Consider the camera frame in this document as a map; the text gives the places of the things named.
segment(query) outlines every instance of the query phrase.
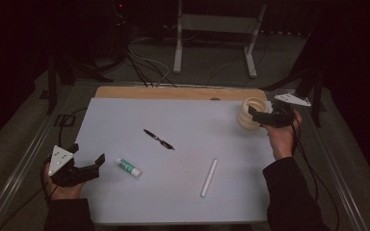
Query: black cable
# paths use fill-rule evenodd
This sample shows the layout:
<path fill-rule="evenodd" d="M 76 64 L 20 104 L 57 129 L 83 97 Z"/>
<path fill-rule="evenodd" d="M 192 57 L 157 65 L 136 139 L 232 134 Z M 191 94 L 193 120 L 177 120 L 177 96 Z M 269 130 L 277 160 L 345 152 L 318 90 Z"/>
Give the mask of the black cable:
<path fill-rule="evenodd" d="M 168 75 L 168 73 L 169 73 L 169 70 L 168 70 L 168 68 L 167 68 L 167 74 L 165 74 L 165 75 L 163 75 L 163 73 L 161 72 L 161 70 L 155 65 L 155 64 L 153 64 L 152 62 L 156 62 L 156 63 L 158 63 L 158 64 L 161 64 L 161 63 L 159 63 L 159 62 L 157 62 L 157 61 L 153 61 L 153 60 L 150 60 L 150 59 L 146 59 L 146 58 L 144 58 L 144 57 L 141 57 L 141 56 L 139 56 L 138 54 L 136 54 L 136 53 L 134 53 L 131 49 L 128 49 L 129 50 L 129 52 L 127 52 L 127 54 L 128 54 L 128 56 L 127 56 L 127 58 L 130 60 L 130 62 L 131 63 L 136 63 L 136 64 L 140 64 L 140 65 L 142 65 L 142 66 L 144 66 L 144 67 L 146 67 L 146 68 L 149 68 L 149 69 L 151 69 L 151 70 L 153 70 L 154 72 L 156 72 L 157 74 L 159 74 L 160 75 L 160 80 L 159 80 L 159 82 L 158 82 L 158 84 L 155 86 L 156 88 L 158 88 L 159 87 L 159 85 L 161 84 L 161 82 L 162 82 L 162 80 L 164 80 L 164 79 L 167 79 L 167 81 L 168 82 L 170 82 L 170 84 L 172 84 L 175 88 L 176 88 L 176 85 L 167 77 L 167 75 Z M 144 62 L 147 62 L 148 64 L 150 64 L 150 65 L 152 65 L 152 67 L 151 66 L 147 66 L 147 65 L 145 65 L 145 64 L 141 64 L 141 63 L 139 63 L 139 62 L 136 62 L 135 60 L 133 60 L 131 57 L 129 57 L 129 54 L 131 54 L 131 55 L 133 55 L 135 58 L 138 58 L 138 59 L 140 59 L 140 60 L 142 60 L 142 61 L 144 61 Z M 137 71 L 137 74 L 139 74 L 138 72 L 141 72 L 141 70 L 140 69 L 136 69 L 137 68 L 137 66 L 136 65 L 132 65 L 133 67 L 134 67 L 134 69 Z M 140 76 L 140 78 L 142 78 L 142 79 L 146 79 L 146 80 L 148 80 L 149 81 L 149 83 L 152 85 L 152 81 L 149 79 L 149 78 L 147 78 L 142 72 L 141 72 L 141 76 Z"/>
<path fill-rule="evenodd" d="M 52 195 L 53 195 L 53 193 L 57 190 L 57 188 L 58 188 L 59 186 L 57 185 L 56 187 L 55 187 L 55 189 L 50 193 L 50 195 L 49 195 L 49 199 L 51 199 L 52 198 Z"/>
<path fill-rule="evenodd" d="M 202 37 L 203 41 L 198 41 L 196 40 L 197 37 L 193 37 L 193 38 L 190 38 L 190 39 L 184 39 L 183 40 L 183 47 L 219 47 L 219 46 L 223 46 L 224 44 L 226 43 L 229 43 L 229 42 L 232 42 L 232 41 L 237 41 L 239 37 L 242 37 L 240 35 L 232 35 L 232 37 L 228 38 L 228 39 L 220 39 L 220 38 L 216 38 L 212 35 L 210 35 L 209 33 L 207 32 L 203 32 L 203 31 L 200 31 L 200 33 L 198 33 L 198 36 L 199 37 Z M 215 40 L 219 40 L 218 42 L 208 42 L 209 40 L 211 39 L 215 39 Z"/>
<path fill-rule="evenodd" d="M 147 79 L 146 76 L 144 76 L 144 74 L 141 72 L 141 70 L 139 68 L 137 68 L 137 66 L 135 65 L 133 59 L 131 59 L 131 57 L 129 57 L 129 56 L 127 56 L 127 59 L 131 62 L 131 66 L 134 68 L 134 70 L 137 73 L 138 77 L 143 81 L 144 85 L 146 87 L 148 87 L 148 84 L 146 82 L 149 82 L 151 84 L 151 86 L 153 87 L 152 82 L 149 79 Z"/>
<path fill-rule="evenodd" d="M 293 129 L 293 134 L 294 134 L 294 140 L 293 140 L 293 148 L 292 148 L 292 153 L 294 155 L 294 153 L 296 152 L 296 149 L 297 149 L 297 145 L 300 141 L 300 136 L 302 134 L 302 129 L 300 127 L 300 122 L 299 120 L 294 117 L 294 119 L 297 121 L 297 123 L 299 124 L 299 133 L 297 133 L 297 130 L 296 130 L 296 127 L 294 126 L 294 123 L 291 124 L 291 128 Z"/>
<path fill-rule="evenodd" d="M 297 148 L 299 149 L 299 152 L 302 154 L 303 158 L 304 158 L 304 161 L 305 161 L 305 164 L 307 165 L 309 171 L 310 171 L 310 174 L 311 174 L 311 178 L 314 182 L 314 187 L 315 187 L 315 200 L 317 201 L 318 200 L 318 184 L 317 184 L 317 180 L 320 182 L 320 184 L 323 186 L 323 188 L 326 190 L 327 194 L 329 195 L 329 198 L 330 200 L 332 201 L 332 205 L 334 207 L 334 210 L 335 210 L 335 214 L 336 214 L 336 220 L 337 220 L 337 223 L 335 225 L 335 231 L 338 231 L 339 229 L 339 225 L 340 225 L 340 217 L 339 217 L 339 212 L 338 212 L 338 207 L 337 207 L 337 204 L 334 200 L 334 198 L 332 197 L 332 194 L 331 192 L 329 191 L 329 188 L 327 187 L 327 185 L 324 183 L 324 181 L 321 179 L 321 177 L 317 174 L 317 172 L 314 170 L 314 168 L 312 167 L 312 165 L 310 164 L 305 152 L 304 152 L 304 148 L 303 148 L 303 144 L 301 143 L 300 141 L 300 134 L 301 134 L 301 130 L 299 132 L 299 135 L 297 135 L 297 132 L 296 132 L 296 129 L 294 127 L 294 125 L 292 124 L 292 128 L 293 128 L 293 133 L 294 133 L 294 136 L 295 136 L 295 145 L 297 146 Z"/>
<path fill-rule="evenodd" d="M 31 202 L 39 193 L 41 189 L 38 189 L 33 193 L 25 202 L 23 202 L 15 211 L 13 211 L 1 224 L 0 230 L 8 223 L 8 221 L 13 218 L 21 209 L 23 209 L 29 202 Z"/>
<path fill-rule="evenodd" d="M 71 118 L 72 116 L 76 115 L 77 113 L 83 112 L 85 110 L 87 110 L 87 108 L 79 109 L 79 110 L 73 112 L 72 114 L 68 115 L 65 120 L 63 120 L 63 121 L 60 122 L 60 131 L 59 131 L 59 140 L 58 140 L 58 144 L 59 144 L 60 147 L 62 147 L 62 132 L 63 132 L 63 128 L 65 127 L 65 124 L 68 121 L 68 119 Z"/>
<path fill-rule="evenodd" d="M 45 178 L 44 177 L 45 176 L 44 169 L 45 169 L 46 165 L 50 163 L 51 157 L 52 157 L 51 154 L 48 157 L 46 157 L 46 159 L 44 159 L 43 163 L 41 163 L 41 166 L 40 166 L 40 186 L 41 186 L 41 190 L 43 191 L 44 200 L 46 201 L 47 207 L 50 207 L 50 196 L 49 196 L 49 194 L 47 193 L 47 190 L 46 190 L 47 182 L 45 182 L 45 180 L 44 180 L 44 178 Z"/>
<path fill-rule="evenodd" d="M 206 87 L 208 87 L 209 86 L 209 84 L 210 84 L 210 82 L 212 81 L 212 79 L 217 75 L 217 74 L 219 74 L 221 71 L 223 71 L 224 69 L 226 69 L 226 68 L 228 68 L 229 66 L 231 66 L 231 65 L 233 65 L 234 64 L 234 62 L 238 59 L 238 57 L 239 57 L 239 51 L 240 51 L 240 46 L 241 46 L 241 40 L 242 40 L 242 37 L 243 37 L 243 35 L 241 35 L 240 37 L 239 37 L 239 39 L 238 39 L 238 45 L 236 46 L 236 57 L 229 63 L 229 64 L 227 64 L 227 65 L 225 65 L 225 66 L 223 66 L 222 68 L 220 68 L 219 70 L 217 70 L 214 74 L 212 74 L 212 76 L 208 79 L 208 81 L 206 82 Z"/>

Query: black sleeve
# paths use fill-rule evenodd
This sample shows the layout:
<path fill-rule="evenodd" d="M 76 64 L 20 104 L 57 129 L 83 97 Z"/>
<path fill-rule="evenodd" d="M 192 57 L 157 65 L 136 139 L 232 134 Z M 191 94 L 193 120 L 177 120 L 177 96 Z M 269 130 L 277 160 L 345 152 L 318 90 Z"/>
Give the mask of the black sleeve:
<path fill-rule="evenodd" d="M 87 199 L 52 200 L 44 231 L 94 231 Z"/>
<path fill-rule="evenodd" d="M 275 161 L 263 175 L 270 195 L 268 221 L 272 231 L 329 230 L 293 158 Z"/>

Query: pen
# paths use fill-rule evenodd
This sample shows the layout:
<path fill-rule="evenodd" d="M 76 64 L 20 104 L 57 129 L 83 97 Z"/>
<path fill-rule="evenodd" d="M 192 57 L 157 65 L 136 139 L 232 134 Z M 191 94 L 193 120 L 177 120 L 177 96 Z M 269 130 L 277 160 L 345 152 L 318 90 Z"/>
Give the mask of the pen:
<path fill-rule="evenodd" d="M 145 131 L 149 136 L 151 136 L 152 138 L 154 138 L 154 139 L 158 140 L 158 141 L 161 143 L 161 145 L 165 146 L 167 149 L 175 150 L 175 149 L 172 147 L 172 145 L 170 145 L 169 143 L 167 143 L 167 142 L 165 142 L 165 141 L 161 140 L 159 137 L 155 136 L 155 135 L 154 135 L 153 133 L 151 133 L 150 131 L 148 131 L 148 130 L 146 130 L 146 129 L 144 129 L 144 131 Z"/>

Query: white table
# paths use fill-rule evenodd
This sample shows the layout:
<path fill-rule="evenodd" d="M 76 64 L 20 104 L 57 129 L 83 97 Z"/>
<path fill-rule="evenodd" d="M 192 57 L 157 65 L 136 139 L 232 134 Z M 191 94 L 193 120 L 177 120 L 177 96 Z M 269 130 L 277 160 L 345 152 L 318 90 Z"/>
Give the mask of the white table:
<path fill-rule="evenodd" d="M 186 90 L 145 91 L 178 95 Z M 264 95 L 243 91 L 240 97 L 251 95 L 249 92 Z M 266 220 L 269 198 L 262 169 L 273 161 L 272 150 L 264 130 L 252 132 L 238 125 L 241 103 L 94 98 L 75 154 L 76 165 L 86 166 L 105 153 L 100 177 L 88 182 L 82 194 L 90 201 L 93 221 L 150 225 Z M 143 129 L 175 150 L 165 148 Z M 126 159 L 144 173 L 133 177 L 116 167 L 116 158 Z M 214 158 L 218 165 L 206 197 L 201 197 Z"/>

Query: hand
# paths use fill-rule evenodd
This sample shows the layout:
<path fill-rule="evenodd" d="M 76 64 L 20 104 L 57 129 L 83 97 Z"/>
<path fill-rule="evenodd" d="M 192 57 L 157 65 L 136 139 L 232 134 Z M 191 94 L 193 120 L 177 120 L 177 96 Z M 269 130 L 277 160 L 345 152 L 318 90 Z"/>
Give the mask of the hand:
<path fill-rule="evenodd" d="M 52 178 L 50 178 L 49 172 L 50 164 L 47 164 L 44 168 L 44 177 L 47 181 L 47 193 L 50 195 L 51 200 L 59 200 L 59 199 L 79 199 L 80 193 L 83 189 L 85 183 L 80 183 L 78 185 L 72 187 L 60 187 L 52 182 Z"/>
<path fill-rule="evenodd" d="M 297 120 L 294 120 L 293 125 L 298 130 L 303 119 L 296 110 L 294 110 L 294 115 Z M 262 125 L 262 127 L 268 132 L 267 135 L 269 136 L 270 145 L 273 148 L 275 160 L 293 156 L 294 133 L 291 126 L 275 128 L 269 125 Z"/>

